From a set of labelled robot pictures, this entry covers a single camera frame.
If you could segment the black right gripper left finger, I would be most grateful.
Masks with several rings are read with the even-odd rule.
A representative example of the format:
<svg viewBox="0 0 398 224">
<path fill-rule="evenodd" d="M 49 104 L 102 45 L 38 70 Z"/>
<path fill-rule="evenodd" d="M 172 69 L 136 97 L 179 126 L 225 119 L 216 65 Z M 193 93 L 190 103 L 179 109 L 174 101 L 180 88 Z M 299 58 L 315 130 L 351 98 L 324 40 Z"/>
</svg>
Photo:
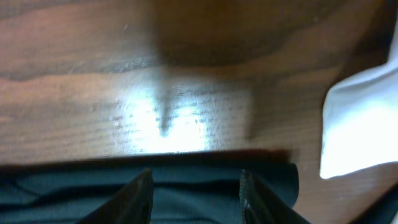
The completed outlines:
<svg viewBox="0 0 398 224">
<path fill-rule="evenodd" d="M 78 224 L 149 224 L 153 194 L 152 172 L 146 169 Z"/>
</svg>

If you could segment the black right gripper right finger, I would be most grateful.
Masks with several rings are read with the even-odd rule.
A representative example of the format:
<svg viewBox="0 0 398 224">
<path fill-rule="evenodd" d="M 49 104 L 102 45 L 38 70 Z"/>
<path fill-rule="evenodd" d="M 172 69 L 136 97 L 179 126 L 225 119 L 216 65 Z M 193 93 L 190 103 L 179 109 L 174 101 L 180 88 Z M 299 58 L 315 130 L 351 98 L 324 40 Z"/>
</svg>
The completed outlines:
<svg viewBox="0 0 398 224">
<path fill-rule="evenodd" d="M 310 224 L 248 170 L 242 170 L 239 198 L 244 224 Z"/>
</svg>

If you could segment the black leggings red waistband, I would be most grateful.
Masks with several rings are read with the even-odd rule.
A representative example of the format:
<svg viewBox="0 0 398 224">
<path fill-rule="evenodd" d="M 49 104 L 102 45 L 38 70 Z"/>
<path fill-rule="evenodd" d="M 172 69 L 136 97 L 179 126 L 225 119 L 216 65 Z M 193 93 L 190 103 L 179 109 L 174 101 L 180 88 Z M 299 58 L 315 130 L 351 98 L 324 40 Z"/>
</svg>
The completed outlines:
<svg viewBox="0 0 398 224">
<path fill-rule="evenodd" d="M 142 171 L 154 181 L 150 223 L 243 223 L 242 170 L 261 178 L 293 209 L 299 174 L 291 163 L 98 164 L 1 174 L 2 223 L 78 223 Z"/>
</svg>

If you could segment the black garment under t-shirt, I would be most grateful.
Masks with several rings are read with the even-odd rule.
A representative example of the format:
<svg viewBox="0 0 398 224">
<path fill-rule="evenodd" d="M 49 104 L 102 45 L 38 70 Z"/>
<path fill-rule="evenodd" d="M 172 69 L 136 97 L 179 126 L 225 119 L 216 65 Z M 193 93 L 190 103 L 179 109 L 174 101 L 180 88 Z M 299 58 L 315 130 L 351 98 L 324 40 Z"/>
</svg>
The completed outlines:
<svg viewBox="0 0 398 224">
<path fill-rule="evenodd" d="M 397 223 L 397 184 L 350 224 L 394 224 Z"/>
</svg>

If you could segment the white Mr Robot t-shirt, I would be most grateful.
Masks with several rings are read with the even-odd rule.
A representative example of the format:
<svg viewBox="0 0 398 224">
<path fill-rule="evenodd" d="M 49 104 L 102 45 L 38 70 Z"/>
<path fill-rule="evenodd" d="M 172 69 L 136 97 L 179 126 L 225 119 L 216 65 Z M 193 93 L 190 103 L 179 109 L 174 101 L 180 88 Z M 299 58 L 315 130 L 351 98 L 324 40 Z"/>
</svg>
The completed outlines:
<svg viewBox="0 0 398 224">
<path fill-rule="evenodd" d="M 323 105 L 320 177 L 397 162 L 397 34 L 387 62 L 346 78 Z"/>
</svg>

